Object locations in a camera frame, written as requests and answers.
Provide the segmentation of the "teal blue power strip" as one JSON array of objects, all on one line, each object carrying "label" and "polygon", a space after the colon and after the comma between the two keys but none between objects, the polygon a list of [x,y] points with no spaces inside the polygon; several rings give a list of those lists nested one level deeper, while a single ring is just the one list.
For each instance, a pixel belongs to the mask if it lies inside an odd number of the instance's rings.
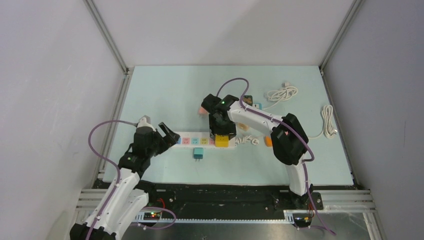
[{"label": "teal blue power strip", "polygon": [[254,102],[252,106],[255,107],[256,109],[262,110],[262,104],[259,102]]}]

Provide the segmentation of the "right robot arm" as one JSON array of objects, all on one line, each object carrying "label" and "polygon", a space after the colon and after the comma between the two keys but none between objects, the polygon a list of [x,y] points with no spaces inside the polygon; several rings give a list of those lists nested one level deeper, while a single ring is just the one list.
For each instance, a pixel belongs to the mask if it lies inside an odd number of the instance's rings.
[{"label": "right robot arm", "polygon": [[219,143],[220,138],[233,139],[237,135],[237,123],[269,136],[273,154],[285,165],[289,177],[291,204],[303,209],[310,203],[312,184],[306,163],[312,162],[315,156],[308,145],[309,138],[295,115],[267,113],[233,95],[219,98],[209,94],[203,99],[201,107],[208,112],[210,136],[215,143]]}]

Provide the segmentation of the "orange power strip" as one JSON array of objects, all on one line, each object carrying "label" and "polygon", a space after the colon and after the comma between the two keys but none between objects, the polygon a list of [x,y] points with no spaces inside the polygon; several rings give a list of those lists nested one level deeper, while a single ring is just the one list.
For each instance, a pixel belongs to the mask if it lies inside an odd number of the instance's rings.
[{"label": "orange power strip", "polygon": [[269,136],[265,136],[264,144],[269,148],[272,147],[273,146],[272,139]]}]

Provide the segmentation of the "yellow cube socket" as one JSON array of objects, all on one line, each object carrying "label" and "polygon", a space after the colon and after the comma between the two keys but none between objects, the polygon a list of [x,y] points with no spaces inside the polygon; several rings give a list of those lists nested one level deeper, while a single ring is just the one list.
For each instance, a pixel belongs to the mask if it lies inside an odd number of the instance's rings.
[{"label": "yellow cube socket", "polygon": [[230,138],[228,135],[215,135],[214,145],[217,148],[228,148],[229,147]]}]

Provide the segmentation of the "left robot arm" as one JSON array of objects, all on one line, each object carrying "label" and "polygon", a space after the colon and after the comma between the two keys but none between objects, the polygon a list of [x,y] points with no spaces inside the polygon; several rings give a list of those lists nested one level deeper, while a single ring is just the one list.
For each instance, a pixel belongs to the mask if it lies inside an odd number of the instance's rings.
[{"label": "left robot arm", "polygon": [[92,214],[83,222],[75,223],[69,237],[72,240],[120,240],[143,208],[157,204],[158,195],[151,182],[140,180],[156,157],[180,140],[180,135],[163,122],[161,135],[150,124],[147,116],[134,123],[133,142],[118,163],[112,162],[116,177]]}]

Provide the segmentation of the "dark green dragon adapter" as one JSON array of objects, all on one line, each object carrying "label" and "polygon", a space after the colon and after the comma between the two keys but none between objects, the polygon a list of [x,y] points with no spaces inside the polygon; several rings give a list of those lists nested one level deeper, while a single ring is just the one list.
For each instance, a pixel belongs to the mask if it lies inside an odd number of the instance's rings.
[{"label": "dark green dragon adapter", "polygon": [[251,95],[244,95],[242,101],[249,106],[253,105],[253,97]]}]

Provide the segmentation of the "white multicolour power strip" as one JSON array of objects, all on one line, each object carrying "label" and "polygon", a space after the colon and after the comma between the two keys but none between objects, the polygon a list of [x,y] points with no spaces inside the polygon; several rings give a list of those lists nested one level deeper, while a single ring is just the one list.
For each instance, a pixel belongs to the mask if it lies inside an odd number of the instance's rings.
[{"label": "white multicolour power strip", "polygon": [[217,146],[208,132],[177,132],[177,134],[180,135],[180,139],[172,146],[173,149],[234,149],[236,147],[234,138],[228,142],[228,146]]}]

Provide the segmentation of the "beige cube socket adapter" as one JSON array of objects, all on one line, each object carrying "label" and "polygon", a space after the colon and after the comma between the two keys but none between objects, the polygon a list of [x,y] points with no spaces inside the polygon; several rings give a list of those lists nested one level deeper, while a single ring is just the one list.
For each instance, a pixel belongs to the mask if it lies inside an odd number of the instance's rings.
[{"label": "beige cube socket adapter", "polygon": [[237,127],[240,128],[243,131],[248,131],[249,128],[250,128],[248,125],[245,125],[243,123],[237,123]]}]

